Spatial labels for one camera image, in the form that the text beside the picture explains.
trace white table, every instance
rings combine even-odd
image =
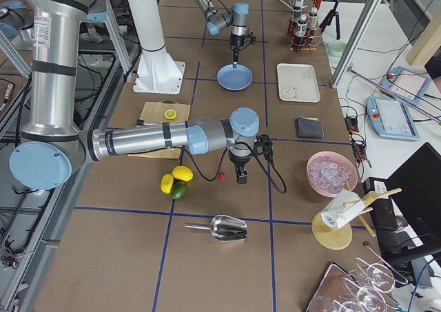
[[[352,33],[352,30],[360,16],[363,9],[362,3],[339,3],[338,12],[340,15],[340,31],[341,41],[347,42]],[[326,16],[328,11],[333,8],[334,4],[330,2],[323,2],[320,6],[318,13],[318,21],[321,22]],[[324,42],[328,43],[336,39],[336,27],[335,20],[328,26],[323,33]],[[378,6],[376,13],[365,32],[365,35],[360,42],[359,48],[368,50],[388,51],[392,49],[401,48],[407,43],[407,38],[404,35],[398,22],[393,17],[388,6],[381,4]],[[412,71],[417,73],[425,72],[424,67],[411,67],[405,56],[411,49],[409,45],[406,50],[401,54],[398,60],[393,64],[393,67],[403,66],[409,67]],[[391,65],[398,51],[390,52],[388,54],[381,54],[376,52],[366,52],[363,50],[357,50],[352,58],[353,69],[364,76],[369,78],[375,78],[382,76],[386,73],[388,67]],[[329,64],[331,67],[336,67],[339,58],[329,57]],[[353,78],[353,74],[347,73],[343,76],[342,80],[338,84],[338,95],[340,98],[345,98],[347,93],[348,84]],[[350,86],[349,98],[358,101],[362,104],[366,104],[367,97],[374,93],[376,96],[381,94],[375,91],[375,87],[363,81],[360,78],[355,78]],[[431,83],[427,94],[434,96],[441,96],[436,86]],[[434,103],[438,107],[441,107],[441,101],[427,98],[428,101]],[[340,100],[341,105],[347,105],[345,100]],[[365,109],[363,106],[349,101],[349,105],[354,107],[358,114],[363,114]],[[441,111],[427,105],[425,102],[420,101],[421,108],[429,111],[436,116],[441,115]],[[419,112],[409,109],[413,119],[426,119]],[[343,114],[346,114],[347,108],[342,108]],[[354,115],[353,110],[348,110],[348,115]],[[407,141],[394,141],[380,138],[376,135],[369,123],[364,122],[364,117],[358,117],[358,127],[360,133],[366,138],[367,141],[367,157],[370,160],[372,168],[368,166],[367,162],[364,162],[364,173],[361,173],[362,167],[360,167],[360,175],[362,175],[362,181],[370,176],[379,178],[388,178],[403,162],[412,155],[422,144],[430,142],[433,147],[441,153],[441,127],[433,122],[416,123],[417,131],[420,135],[420,140],[415,142]],[[409,236],[415,237],[416,234],[412,229],[406,229]],[[419,239],[414,240],[416,245],[421,245]],[[441,269],[433,262],[431,266],[434,268],[437,275],[441,275]],[[415,299],[412,304],[412,311],[424,311],[428,308],[423,305],[424,301],[429,298],[441,298],[441,281],[439,279],[432,278],[432,284],[434,289],[418,289],[418,293],[421,293],[423,299]],[[413,290],[413,286],[405,286],[401,289],[394,289],[393,296],[402,304],[402,308],[405,310],[409,305],[410,292]]]

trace round wooden board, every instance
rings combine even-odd
[[[352,228],[346,224],[340,229],[330,229],[323,221],[320,213],[312,218],[312,233],[316,240],[331,250],[344,249],[352,241]]]

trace light blue joint cover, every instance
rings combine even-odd
[[[0,23],[0,31],[3,32],[7,39],[15,38],[19,33],[18,30],[5,23]]]
[[[104,23],[107,19],[107,11],[89,14],[84,23]]]
[[[19,145],[9,158],[14,177],[32,189],[52,189],[72,174],[69,158],[49,143],[31,141]]]
[[[243,136],[255,136],[259,132],[259,116],[253,109],[240,107],[229,118],[233,130]]]
[[[211,35],[216,35],[219,33],[219,29],[211,21],[209,21],[205,26],[207,26],[208,32]]]
[[[193,155],[208,152],[208,138],[203,128],[199,125],[187,128],[187,142],[190,153]]]
[[[234,11],[238,14],[248,14],[248,4],[246,3],[236,3],[234,5]]]
[[[24,8],[26,8],[24,3],[19,0],[6,1],[6,2],[3,2],[2,4],[0,4],[0,6],[3,6],[6,9],[24,9]]]

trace white tray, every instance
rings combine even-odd
[[[316,72],[311,65],[278,64],[277,80],[282,101],[317,103],[320,100]]]

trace metal scoop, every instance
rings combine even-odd
[[[241,219],[219,215],[209,225],[185,223],[186,228],[209,229],[212,236],[219,241],[244,240],[247,237],[247,223]]]

